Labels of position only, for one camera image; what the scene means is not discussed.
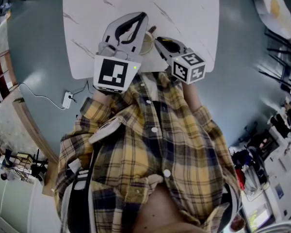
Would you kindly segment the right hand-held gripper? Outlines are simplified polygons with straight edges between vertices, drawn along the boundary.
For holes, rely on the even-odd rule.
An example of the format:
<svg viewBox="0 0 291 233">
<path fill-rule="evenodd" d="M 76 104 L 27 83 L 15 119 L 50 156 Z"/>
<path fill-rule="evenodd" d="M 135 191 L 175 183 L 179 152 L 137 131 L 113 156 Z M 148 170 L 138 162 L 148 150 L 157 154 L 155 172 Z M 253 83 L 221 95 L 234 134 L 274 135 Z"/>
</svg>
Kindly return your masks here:
<svg viewBox="0 0 291 233">
<path fill-rule="evenodd" d="M 198 52 L 187 48 L 182 42 L 159 36 L 154 45 L 160 57 L 171 64 L 171 74 L 186 84 L 192 84 L 204 79 L 206 61 Z"/>
</svg>

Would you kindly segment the black metal chair frame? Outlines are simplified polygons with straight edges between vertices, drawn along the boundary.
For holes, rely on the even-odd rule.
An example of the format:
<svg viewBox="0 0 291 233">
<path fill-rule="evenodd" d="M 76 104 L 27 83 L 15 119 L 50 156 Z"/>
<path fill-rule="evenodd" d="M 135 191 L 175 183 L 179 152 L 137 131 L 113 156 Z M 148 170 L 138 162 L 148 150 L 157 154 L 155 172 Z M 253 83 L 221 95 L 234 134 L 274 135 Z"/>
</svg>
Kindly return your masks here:
<svg viewBox="0 0 291 233">
<path fill-rule="evenodd" d="M 269 29 L 264 34 L 269 40 L 266 52 L 273 66 L 258 67 L 257 71 L 291 90 L 291 40 L 285 39 Z"/>
</svg>

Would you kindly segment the person's right forearm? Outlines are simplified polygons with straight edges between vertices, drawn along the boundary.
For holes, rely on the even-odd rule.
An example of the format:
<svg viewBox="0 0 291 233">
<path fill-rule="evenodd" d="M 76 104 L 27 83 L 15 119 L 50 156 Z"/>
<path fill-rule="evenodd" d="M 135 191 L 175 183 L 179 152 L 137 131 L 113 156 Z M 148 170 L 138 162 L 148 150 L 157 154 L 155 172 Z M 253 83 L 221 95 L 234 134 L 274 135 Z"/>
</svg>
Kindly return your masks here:
<svg viewBox="0 0 291 233">
<path fill-rule="evenodd" d="M 184 99 L 192 112 L 202 107 L 199 93 L 195 84 L 182 84 Z"/>
</svg>

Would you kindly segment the person's bare midriff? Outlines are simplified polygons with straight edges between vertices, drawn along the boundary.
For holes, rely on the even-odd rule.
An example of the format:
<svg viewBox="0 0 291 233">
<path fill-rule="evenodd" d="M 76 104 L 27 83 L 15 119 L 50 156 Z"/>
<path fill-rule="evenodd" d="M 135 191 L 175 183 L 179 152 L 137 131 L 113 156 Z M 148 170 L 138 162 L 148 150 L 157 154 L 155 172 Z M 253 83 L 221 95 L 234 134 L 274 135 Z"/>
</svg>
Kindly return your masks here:
<svg viewBox="0 0 291 233">
<path fill-rule="evenodd" d="M 167 187 L 159 184 L 140 209 L 132 227 L 132 233 L 206 232 L 184 220 Z"/>
</svg>

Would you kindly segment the yellow plaid shirt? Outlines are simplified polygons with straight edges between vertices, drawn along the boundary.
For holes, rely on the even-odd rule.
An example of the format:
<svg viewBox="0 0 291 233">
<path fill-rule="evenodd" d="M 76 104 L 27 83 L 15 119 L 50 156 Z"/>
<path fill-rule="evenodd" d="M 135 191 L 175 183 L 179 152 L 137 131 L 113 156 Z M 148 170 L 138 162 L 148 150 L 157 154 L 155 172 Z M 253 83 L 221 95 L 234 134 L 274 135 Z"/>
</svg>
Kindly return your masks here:
<svg viewBox="0 0 291 233">
<path fill-rule="evenodd" d="M 159 184 L 167 187 L 184 220 L 221 233 L 236 216 L 241 191 L 225 138 L 206 106 L 192 112 L 182 82 L 165 72 L 137 74 L 124 94 L 103 104 L 87 98 L 74 129 L 60 142 L 54 199 L 59 218 L 65 190 L 88 169 L 96 233 L 132 233 L 137 215 Z M 159 101 L 163 131 L 153 105 Z M 115 118 L 121 126 L 90 144 Z"/>
</svg>

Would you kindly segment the white chest-mounted device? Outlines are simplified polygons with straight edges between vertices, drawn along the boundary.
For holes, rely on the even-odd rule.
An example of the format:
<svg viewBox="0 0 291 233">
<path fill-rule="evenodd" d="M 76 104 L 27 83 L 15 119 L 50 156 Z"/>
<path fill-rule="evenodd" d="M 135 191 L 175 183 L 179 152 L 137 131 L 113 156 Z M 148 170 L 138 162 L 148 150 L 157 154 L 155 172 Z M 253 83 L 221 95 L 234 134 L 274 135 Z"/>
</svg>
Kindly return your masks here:
<svg viewBox="0 0 291 233">
<path fill-rule="evenodd" d="M 104 124 L 99 128 L 89 139 L 88 142 L 93 144 L 100 141 L 101 139 L 113 134 L 121 126 L 121 121 L 116 117 L 110 122 Z"/>
</svg>

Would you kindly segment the red bag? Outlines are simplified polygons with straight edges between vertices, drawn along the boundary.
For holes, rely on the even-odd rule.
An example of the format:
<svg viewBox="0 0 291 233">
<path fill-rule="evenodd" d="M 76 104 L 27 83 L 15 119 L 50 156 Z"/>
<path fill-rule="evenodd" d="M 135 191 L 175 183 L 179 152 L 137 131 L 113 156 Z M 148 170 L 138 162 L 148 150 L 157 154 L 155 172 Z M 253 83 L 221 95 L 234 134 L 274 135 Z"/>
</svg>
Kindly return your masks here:
<svg viewBox="0 0 291 233">
<path fill-rule="evenodd" d="M 245 189 L 245 175 L 244 175 L 244 172 L 240 168 L 235 169 L 235 171 L 236 171 L 236 175 L 237 175 L 237 179 L 238 179 L 238 183 L 239 183 L 240 189 L 243 191 Z"/>
</svg>

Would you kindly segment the person's left forearm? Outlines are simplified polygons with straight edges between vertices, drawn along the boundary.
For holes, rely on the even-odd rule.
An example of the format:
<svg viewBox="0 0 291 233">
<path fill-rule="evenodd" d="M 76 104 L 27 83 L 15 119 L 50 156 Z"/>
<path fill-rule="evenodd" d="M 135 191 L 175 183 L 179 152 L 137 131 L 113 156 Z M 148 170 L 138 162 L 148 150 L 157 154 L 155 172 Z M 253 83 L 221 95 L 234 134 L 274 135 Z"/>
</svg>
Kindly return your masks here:
<svg viewBox="0 0 291 233">
<path fill-rule="evenodd" d="M 111 95 L 105 95 L 98 90 L 95 90 L 92 96 L 93 100 L 98 101 L 103 104 L 110 103 L 111 98 L 112 98 Z"/>
</svg>

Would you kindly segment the computer monitor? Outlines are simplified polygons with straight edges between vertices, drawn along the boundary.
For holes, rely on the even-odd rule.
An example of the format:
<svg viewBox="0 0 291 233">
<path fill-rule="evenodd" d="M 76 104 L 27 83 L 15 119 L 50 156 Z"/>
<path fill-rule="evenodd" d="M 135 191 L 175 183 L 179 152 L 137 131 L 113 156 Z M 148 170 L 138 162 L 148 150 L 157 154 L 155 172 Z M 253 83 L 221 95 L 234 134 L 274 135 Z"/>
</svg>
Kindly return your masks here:
<svg viewBox="0 0 291 233">
<path fill-rule="evenodd" d="M 246 219 L 249 223 L 251 232 L 255 232 L 262 227 L 273 215 L 272 210 L 268 204 L 259 204 L 256 206 L 243 206 Z"/>
</svg>

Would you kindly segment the fried egg shaped cushion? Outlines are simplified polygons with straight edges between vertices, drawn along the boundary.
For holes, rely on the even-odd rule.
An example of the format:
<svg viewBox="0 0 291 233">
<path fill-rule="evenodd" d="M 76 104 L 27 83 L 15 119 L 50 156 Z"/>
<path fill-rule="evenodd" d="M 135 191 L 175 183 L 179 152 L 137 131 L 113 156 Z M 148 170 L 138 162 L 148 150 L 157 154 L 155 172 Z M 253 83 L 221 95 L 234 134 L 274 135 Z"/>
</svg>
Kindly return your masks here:
<svg viewBox="0 0 291 233">
<path fill-rule="evenodd" d="M 263 24 L 270 31 L 291 39 L 291 13 L 284 0 L 253 0 Z"/>
</svg>

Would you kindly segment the black undershirt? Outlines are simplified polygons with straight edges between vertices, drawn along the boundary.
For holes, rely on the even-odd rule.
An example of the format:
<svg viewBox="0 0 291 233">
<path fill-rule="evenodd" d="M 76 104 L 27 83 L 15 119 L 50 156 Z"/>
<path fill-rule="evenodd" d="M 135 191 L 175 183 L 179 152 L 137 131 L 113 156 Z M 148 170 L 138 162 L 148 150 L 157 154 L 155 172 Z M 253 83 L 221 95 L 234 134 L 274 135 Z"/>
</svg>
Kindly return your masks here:
<svg viewBox="0 0 291 233">
<path fill-rule="evenodd" d="M 162 113 L 164 112 L 164 107 L 162 106 L 162 103 L 159 101 L 153 101 L 153 105 L 155 107 L 155 111 L 156 111 L 157 118 L 159 121 L 160 129 L 161 129 L 161 131 L 163 131 Z"/>
</svg>

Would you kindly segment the black stool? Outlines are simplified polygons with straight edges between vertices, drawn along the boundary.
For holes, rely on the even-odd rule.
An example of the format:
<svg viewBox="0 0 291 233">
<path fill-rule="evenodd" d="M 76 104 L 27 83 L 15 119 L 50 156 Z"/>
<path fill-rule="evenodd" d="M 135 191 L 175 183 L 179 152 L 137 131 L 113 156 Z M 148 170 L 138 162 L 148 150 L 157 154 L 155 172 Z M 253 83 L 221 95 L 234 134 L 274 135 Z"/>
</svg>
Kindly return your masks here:
<svg viewBox="0 0 291 233">
<path fill-rule="evenodd" d="M 45 185 L 45 176 L 47 172 L 46 165 L 48 164 L 48 159 L 39 160 L 40 149 L 37 150 L 37 155 L 34 155 L 33 162 L 31 164 L 31 175 L 36 178 L 42 186 Z"/>
</svg>

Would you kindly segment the black and white backpack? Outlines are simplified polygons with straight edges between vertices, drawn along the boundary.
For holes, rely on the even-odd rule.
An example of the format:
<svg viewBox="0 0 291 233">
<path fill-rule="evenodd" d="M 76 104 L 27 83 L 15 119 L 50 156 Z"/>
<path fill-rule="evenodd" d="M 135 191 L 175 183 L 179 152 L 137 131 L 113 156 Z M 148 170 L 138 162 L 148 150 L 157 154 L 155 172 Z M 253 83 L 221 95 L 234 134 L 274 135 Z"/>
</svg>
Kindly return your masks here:
<svg viewBox="0 0 291 233">
<path fill-rule="evenodd" d="M 90 184 L 95 155 L 88 169 L 78 169 L 64 193 L 61 206 L 60 233 L 96 233 L 94 203 Z"/>
</svg>

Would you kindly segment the white cabinet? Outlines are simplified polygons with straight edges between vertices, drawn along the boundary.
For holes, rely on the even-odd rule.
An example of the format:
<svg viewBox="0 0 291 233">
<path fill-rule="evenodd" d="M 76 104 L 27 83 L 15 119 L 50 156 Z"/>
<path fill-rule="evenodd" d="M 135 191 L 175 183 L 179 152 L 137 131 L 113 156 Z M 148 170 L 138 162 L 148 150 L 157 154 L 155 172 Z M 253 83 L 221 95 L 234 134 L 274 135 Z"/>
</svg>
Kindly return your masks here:
<svg viewBox="0 0 291 233">
<path fill-rule="evenodd" d="M 42 194 L 38 181 L 0 178 L 0 233 L 60 233 L 60 227 L 54 198 Z"/>
</svg>

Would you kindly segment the cream cup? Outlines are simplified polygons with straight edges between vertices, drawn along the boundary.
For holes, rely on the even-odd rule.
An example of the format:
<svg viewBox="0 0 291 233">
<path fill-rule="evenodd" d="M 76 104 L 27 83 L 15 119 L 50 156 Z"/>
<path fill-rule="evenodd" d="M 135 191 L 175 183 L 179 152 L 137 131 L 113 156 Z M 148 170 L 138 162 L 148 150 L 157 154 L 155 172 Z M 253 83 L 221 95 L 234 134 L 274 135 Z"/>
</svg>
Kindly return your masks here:
<svg viewBox="0 0 291 233">
<path fill-rule="evenodd" d="M 144 40 L 154 40 L 153 33 L 155 32 L 157 26 L 152 26 L 148 31 L 146 31 Z M 154 46 L 154 42 L 143 42 L 140 54 L 148 54 Z"/>
</svg>

